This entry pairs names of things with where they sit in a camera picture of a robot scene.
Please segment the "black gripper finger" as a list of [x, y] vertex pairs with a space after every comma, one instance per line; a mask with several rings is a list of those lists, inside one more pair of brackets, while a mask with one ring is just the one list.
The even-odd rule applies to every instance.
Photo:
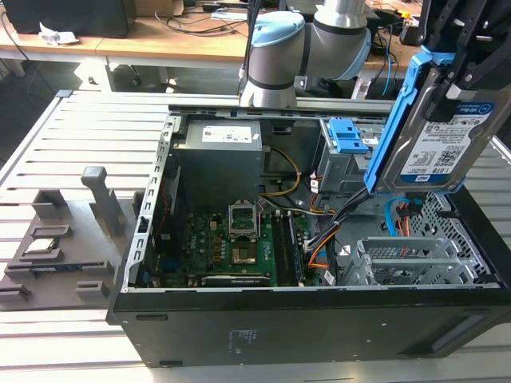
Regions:
[[448, 120], [459, 102], [447, 97], [462, 91], [499, 91], [510, 84], [510, 2], [443, 1], [435, 24], [439, 50], [454, 58], [441, 71], [425, 111], [427, 120]]
[[443, 11], [442, 0], [424, 0], [418, 26], [418, 44], [428, 50], [439, 50], [440, 42], [434, 37], [435, 24]]

